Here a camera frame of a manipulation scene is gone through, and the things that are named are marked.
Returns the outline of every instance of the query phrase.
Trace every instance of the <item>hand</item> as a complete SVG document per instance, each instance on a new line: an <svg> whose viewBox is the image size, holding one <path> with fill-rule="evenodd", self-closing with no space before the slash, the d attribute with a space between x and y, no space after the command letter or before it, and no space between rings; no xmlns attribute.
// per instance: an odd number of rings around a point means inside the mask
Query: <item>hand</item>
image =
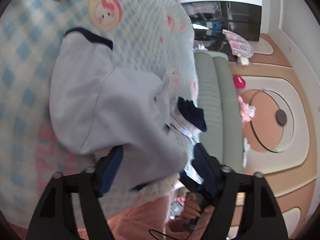
<svg viewBox="0 0 320 240"><path fill-rule="evenodd" d="M181 219L195 219L200 217L201 209L199 205L196 203L197 197L196 194L190 193L186 197L186 201L184 203L184 209L181 212ZM205 213L212 213L214 210L213 206L208 206L204 209Z"/></svg>

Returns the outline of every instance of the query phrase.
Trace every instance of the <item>pink toy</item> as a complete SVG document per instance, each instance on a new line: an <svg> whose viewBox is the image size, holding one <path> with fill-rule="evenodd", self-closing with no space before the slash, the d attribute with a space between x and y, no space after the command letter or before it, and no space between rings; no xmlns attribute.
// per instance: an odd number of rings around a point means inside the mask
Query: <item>pink toy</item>
<svg viewBox="0 0 320 240"><path fill-rule="evenodd" d="M242 116L242 122L250 122L255 116L256 108L244 103L241 96L238 96L238 100L240 104L240 115Z"/></svg>
<svg viewBox="0 0 320 240"><path fill-rule="evenodd" d="M241 76L233 75L233 83L237 89L244 89L245 88L245 81Z"/></svg>
<svg viewBox="0 0 320 240"><path fill-rule="evenodd" d="M246 58L251 58L253 56L253 48L244 38L228 30L222 30L222 33L228 39L232 55Z"/></svg>

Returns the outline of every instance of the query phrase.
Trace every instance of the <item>clothing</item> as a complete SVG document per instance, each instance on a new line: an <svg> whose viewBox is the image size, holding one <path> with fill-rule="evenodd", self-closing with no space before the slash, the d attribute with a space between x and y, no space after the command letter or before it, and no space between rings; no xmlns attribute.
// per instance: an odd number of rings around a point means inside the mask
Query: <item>clothing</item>
<svg viewBox="0 0 320 240"><path fill-rule="evenodd" d="M154 240L149 230L164 232L166 235L176 239L184 240L189 236L189 232L177 231L180 219L166 222L169 211L170 197L163 196L155 201L145 203L142 206L131 208L108 220L108 225L116 240ZM211 214L206 215L188 238L188 240L199 240L204 233L206 225L209 223ZM85 229L78 230L82 239L88 240ZM159 239L163 237L155 232L154 236Z"/></svg>
<svg viewBox="0 0 320 240"><path fill-rule="evenodd" d="M167 130L170 82L114 68L111 49L111 41L85 29L66 34L52 73L50 117L58 141L73 153L101 157L124 145L113 186L129 190L182 171L188 157Z"/></svg>
<svg viewBox="0 0 320 240"><path fill-rule="evenodd" d="M183 98L178 99L178 110L183 117L192 123L195 127L200 129L202 132L207 131L207 126L204 121L203 109L197 108L193 101L184 100Z"/></svg>
<svg viewBox="0 0 320 240"><path fill-rule="evenodd" d="M183 135L193 138L195 134L201 133L201 131L195 127L192 123L188 122L182 114L179 112L178 107L171 111L172 125Z"/></svg>

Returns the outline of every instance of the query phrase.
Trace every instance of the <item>checkered blanket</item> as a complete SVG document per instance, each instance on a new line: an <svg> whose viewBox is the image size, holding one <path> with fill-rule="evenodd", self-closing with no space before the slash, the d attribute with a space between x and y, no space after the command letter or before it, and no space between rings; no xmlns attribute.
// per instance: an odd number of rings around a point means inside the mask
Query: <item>checkered blanket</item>
<svg viewBox="0 0 320 240"><path fill-rule="evenodd" d="M0 18L0 209L22 227L54 172L74 174L95 163L57 143L48 109L62 37L77 26L113 41L114 66L154 73L166 67L176 95L197 97L194 33L180 0L13 0ZM175 134L191 157L193 142ZM140 192L112 188L101 206L111 216L168 193L174 180Z"/></svg>

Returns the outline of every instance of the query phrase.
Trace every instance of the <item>green cushion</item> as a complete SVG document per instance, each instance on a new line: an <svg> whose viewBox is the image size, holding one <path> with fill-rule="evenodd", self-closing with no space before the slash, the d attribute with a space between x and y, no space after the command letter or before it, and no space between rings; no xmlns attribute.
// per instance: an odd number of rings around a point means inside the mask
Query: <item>green cushion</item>
<svg viewBox="0 0 320 240"><path fill-rule="evenodd" d="M196 51L198 107L203 108L208 131L200 142L210 155L236 172L243 171L243 130L228 57L225 54Z"/></svg>

